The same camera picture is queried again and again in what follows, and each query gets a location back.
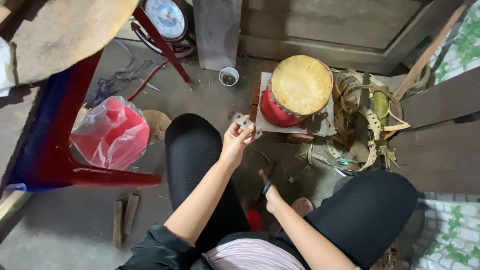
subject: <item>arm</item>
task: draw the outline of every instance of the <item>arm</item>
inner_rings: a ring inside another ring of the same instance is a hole
[[[264,182],[267,177],[260,171]],[[312,270],[354,270],[355,265],[334,244],[310,226],[271,186],[266,194],[272,213]]]
[[[254,140],[252,131],[253,127],[243,129],[235,123],[230,125],[224,136],[220,159],[165,222],[169,231],[191,246],[195,245],[233,171],[240,165],[243,150]]]

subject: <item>drum head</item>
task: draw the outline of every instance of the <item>drum head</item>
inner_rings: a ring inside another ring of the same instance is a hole
[[[315,58],[292,56],[273,72],[272,92],[285,108],[300,115],[312,114],[332,93],[331,72]]]

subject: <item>small white cup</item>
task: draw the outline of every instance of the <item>small white cup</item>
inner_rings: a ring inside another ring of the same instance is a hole
[[[226,85],[226,84],[224,84],[222,79],[223,79],[223,76],[226,76],[226,75],[232,75],[232,76],[234,76],[234,77],[235,77],[235,82],[234,82],[233,84],[231,84],[231,85]],[[225,86],[232,86],[232,85],[235,85],[235,84],[239,81],[239,72],[238,72],[236,69],[232,68],[232,67],[224,67],[224,68],[220,71],[220,73],[218,74],[218,78],[219,78],[220,82],[221,82],[223,85],[225,85]]]

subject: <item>woman's left hand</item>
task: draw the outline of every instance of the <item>woman's left hand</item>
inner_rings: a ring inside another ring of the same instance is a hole
[[[247,145],[252,143],[255,138],[252,135],[253,125],[248,128],[243,128],[237,123],[232,123],[225,132],[223,138],[222,153],[220,154],[220,160],[231,165],[236,169],[241,162],[243,156],[243,150]]]

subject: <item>wooden stick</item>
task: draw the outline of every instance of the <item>wooden stick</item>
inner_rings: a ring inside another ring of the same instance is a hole
[[[127,209],[123,216],[123,232],[126,234],[129,234],[132,231],[133,220],[135,219],[139,200],[140,196],[138,195],[130,195],[128,197]]]
[[[113,246],[120,250],[121,247],[121,223],[123,215],[123,204],[121,201],[115,201],[113,209]]]
[[[445,37],[448,35],[450,30],[452,29],[452,26],[454,25],[455,22],[460,18],[462,15],[463,11],[465,8],[470,6],[471,0],[465,0],[462,5],[455,10],[455,12],[452,14],[450,17],[450,20],[445,24],[444,28],[438,33],[437,37],[432,41],[432,43],[428,46],[428,48],[423,52],[423,54],[420,56],[420,58],[417,60],[417,62],[413,65],[413,68],[410,70],[410,72],[407,74],[405,79],[403,80],[402,84],[397,88],[393,96],[395,99],[400,100],[403,95],[407,92],[407,90],[412,87],[414,84],[415,78],[417,78],[421,71],[423,70],[423,67],[428,64],[430,58],[432,55],[435,53],[437,50],[438,46],[445,40]]]
[[[8,196],[8,198],[0,205],[0,229],[5,226],[9,218],[24,205],[31,195],[31,192],[15,190]]]

